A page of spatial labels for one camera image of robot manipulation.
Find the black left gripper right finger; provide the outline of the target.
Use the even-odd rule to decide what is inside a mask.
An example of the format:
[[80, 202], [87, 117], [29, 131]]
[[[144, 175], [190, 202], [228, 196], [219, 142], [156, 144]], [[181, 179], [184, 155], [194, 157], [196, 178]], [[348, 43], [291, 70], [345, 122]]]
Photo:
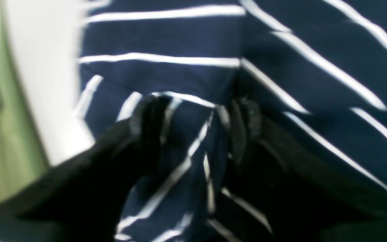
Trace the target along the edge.
[[387, 242], [387, 192], [333, 168], [246, 98], [230, 103], [234, 201], [268, 218], [272, 242]]

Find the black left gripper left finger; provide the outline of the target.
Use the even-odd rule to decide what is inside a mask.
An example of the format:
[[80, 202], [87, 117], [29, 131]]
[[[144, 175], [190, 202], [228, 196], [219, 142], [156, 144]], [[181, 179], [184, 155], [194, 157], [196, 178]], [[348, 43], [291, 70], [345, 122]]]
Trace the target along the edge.
[[142, 98], [89, 149], [0, 202], [0, 242], [112, 242], [136, 182], [157, 171], [170, 98]]

